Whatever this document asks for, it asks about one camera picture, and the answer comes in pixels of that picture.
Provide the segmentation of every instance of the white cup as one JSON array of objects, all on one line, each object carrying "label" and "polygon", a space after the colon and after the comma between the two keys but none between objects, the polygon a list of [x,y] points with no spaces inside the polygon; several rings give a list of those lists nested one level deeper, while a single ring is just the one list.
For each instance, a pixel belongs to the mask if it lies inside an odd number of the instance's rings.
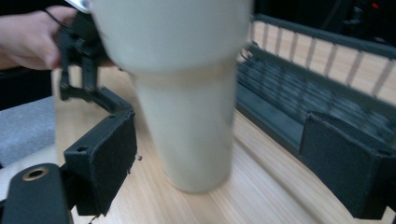
[{"label": "white cup", "polygon": [[212,189],[230,172],[236,55],[251,4],[91,0],[106,52],[131,74],[163,169],[178,189]]}]

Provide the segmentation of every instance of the wooden table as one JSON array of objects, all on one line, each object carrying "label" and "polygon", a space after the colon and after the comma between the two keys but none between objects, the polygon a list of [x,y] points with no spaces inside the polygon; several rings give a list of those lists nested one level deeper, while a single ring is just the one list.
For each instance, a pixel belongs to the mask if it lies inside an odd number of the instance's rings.
[{"label": "wooden table", "polygon": [[[56,83],[59,71],[53,77]],[[107,216],[93,223],[391,223],[395,216],[387,209],[380,221],[354,219],[313,173],[237,111],[228,180],[208,193],[181,192],[166,179],[129,76],[102,68],[100,84],[134,105],[143,160],[134,163]],[[71,146],[106,115],[82,100],[56,100],[58,150]],[[73,218],[75,223],[92,219],[75,210]]]}]

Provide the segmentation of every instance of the white plastic cup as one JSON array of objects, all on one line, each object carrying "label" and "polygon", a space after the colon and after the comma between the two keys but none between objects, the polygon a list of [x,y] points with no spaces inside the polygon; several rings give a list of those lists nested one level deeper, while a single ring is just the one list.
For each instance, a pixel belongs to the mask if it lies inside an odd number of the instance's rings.
[{"label": "white plastic cup", "polygon": [[170,182],[187,192],[219,185],[231,170],[236,55],[251,0],[90,6],[106,52],[132,76]]}]

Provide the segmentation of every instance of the hand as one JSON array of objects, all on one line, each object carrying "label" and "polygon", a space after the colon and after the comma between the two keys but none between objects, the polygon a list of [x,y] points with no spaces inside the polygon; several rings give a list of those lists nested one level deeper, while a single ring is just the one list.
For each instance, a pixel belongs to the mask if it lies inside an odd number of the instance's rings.
[{"label": "hand", "polygon": [[[58,21],[69,23],[77,11],[71,7],[49,7]],[[60,25],[44,11],[0,17],[0,69],[24,66],[36,70],[59,66],[56,46]]]}]

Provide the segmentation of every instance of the gray fabric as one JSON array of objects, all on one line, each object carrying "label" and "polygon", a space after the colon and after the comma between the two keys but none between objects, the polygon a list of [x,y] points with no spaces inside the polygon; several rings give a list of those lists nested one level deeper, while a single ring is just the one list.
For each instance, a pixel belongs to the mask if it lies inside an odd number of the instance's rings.
[{"label": "gray fabric", "polygon": [[0,162],[8,166],[55,144],[53,97],[0,111]]}]

